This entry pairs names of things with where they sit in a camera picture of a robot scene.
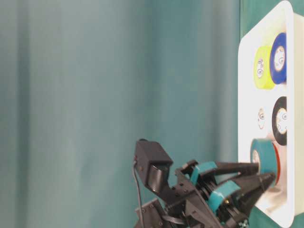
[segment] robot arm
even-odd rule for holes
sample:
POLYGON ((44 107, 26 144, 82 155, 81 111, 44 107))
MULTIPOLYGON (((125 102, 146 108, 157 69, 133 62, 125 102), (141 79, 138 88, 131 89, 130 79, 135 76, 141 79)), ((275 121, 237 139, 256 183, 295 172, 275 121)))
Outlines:
POLYGON ((165 207, 154 199, 138 208, 142 219, 135 228, 246 228, 251 209, 275 180, 273 173, 258 175, 258 164, 192 160, 175 170, 177 184, 170 187, 172 164, 159 143, 137 141, 134 168, 165 207), (234 176, 217 182, 222 174, 234 176))

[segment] teal tape roll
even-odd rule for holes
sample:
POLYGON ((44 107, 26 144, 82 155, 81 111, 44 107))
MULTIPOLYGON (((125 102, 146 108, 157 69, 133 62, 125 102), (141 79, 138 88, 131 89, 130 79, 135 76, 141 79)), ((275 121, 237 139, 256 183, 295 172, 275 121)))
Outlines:
POLYGON ((222 204, 224 199, 234 193, 235 191, 241 189, 235 182, 228 180, 227 182, 220 185, 215 189, 208 200, 208 205, 215 214, 219 206, 222 204))
POLYGON ((196 185, 200 173, 203 173, 208 170, 212 170, 214 168, 217 168, 217 165, 215 164, 215 162, 212 161, 196 165, 191 174, 190 181, 192 182, 192 184, 196 185))
POLYGON ((268 139, 254 139, 251 143, 251 162, 259 163, 259 173, 273 172, 278 180, 278 157, 275 146, 268 139))

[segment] teal backdrop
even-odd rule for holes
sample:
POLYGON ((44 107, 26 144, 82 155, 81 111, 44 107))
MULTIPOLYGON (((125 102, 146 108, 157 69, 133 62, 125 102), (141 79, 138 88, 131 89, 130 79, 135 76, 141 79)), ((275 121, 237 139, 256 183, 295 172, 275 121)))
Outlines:
POLYGON ((139 138, 236 161, 243 3, 1 1, 0 227, 133 227, 139 138))

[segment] tape roll core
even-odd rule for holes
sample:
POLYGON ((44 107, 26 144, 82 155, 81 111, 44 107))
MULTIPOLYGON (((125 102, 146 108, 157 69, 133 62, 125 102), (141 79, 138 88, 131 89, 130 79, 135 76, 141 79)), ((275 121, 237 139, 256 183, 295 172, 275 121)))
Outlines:
POLYGON ((272 131, 278 144, 287 145, 287 98, 280 97, 272 112, 272 131))

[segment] white tray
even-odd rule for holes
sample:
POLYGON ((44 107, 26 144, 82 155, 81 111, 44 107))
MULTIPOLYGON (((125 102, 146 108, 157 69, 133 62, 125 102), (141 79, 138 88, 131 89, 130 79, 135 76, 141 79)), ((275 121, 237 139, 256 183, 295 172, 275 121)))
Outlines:
POLYGON ((238 50, 238 160, 250 162, 257 130, 259 106, 273 107, 287 97, 287 146, 278 146, 283 166, 278 186, 268 190, 256 206, 278 225, 290 227, 294 216, 304 212, 304 18, 293 12, 288 1, 280 2, 241 40, 238 50), (255 53, 272 46, 286 32, 287 82, 272 90, 257 89, 253 80, 255 53))

